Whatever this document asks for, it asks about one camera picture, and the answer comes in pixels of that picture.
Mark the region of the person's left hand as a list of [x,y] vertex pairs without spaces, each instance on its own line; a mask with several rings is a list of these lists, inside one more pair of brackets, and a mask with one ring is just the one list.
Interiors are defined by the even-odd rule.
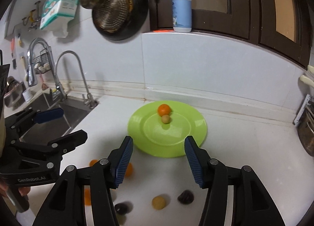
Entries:
[[16,176],[1,176],[2,197],[25,197],[30,193],[31,187],[28,183],[19,182]]

